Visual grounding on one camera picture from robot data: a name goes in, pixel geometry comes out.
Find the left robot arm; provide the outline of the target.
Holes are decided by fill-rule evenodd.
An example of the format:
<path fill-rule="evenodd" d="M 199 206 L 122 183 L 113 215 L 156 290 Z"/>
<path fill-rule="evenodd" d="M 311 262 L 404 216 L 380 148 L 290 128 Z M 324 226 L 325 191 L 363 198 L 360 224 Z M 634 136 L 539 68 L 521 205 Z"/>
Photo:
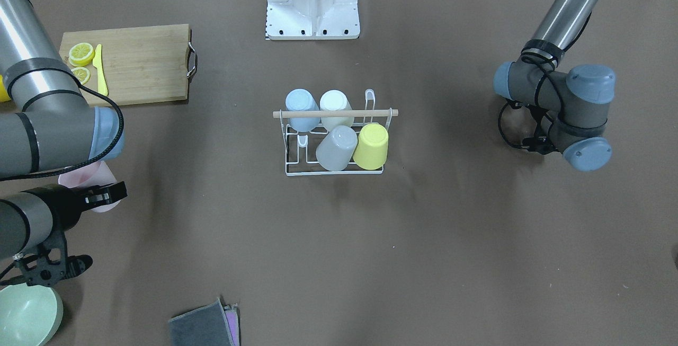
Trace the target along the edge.
<path fill-rule="evenodd" d="M 558 152 L 582 172 L 602 168 L 612 157 L 603 134 L 617 76 L 612 68 L 583 64 L 566 73 L 557 67 L 587 27 L 599 0 L 555 0 L 516 61 L 504 62 L 494 92 L 506 109 L 527 109 L 536 126 L 511 148 L 542 155 Z"/>

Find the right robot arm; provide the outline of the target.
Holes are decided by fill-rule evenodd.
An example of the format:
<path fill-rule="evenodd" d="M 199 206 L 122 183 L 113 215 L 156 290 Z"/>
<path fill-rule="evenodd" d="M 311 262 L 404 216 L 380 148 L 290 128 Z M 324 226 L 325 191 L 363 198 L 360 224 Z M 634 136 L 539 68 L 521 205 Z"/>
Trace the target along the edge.
<path fill-rule="evenodd" d="M 109 160 L 124 146 L 120 109 L 91 107 L 31 0 L 2 0 L 2 180 L 40 179 Z"/>

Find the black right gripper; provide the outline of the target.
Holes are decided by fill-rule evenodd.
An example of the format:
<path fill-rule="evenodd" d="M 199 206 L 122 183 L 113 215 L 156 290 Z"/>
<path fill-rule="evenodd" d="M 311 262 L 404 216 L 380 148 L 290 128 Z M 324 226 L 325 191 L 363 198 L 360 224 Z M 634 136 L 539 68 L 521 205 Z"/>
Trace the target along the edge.
<path fill-rule="evenodd" d="M 73 191 L 60 184 L 49 184 L 45 189 L 44 201 L 52 213 L 53 229 L 63 232 L 75 227 L 83 212 L 110 211 L 128 196 L 124 181 L 93 185 L 85 191 Z"/>

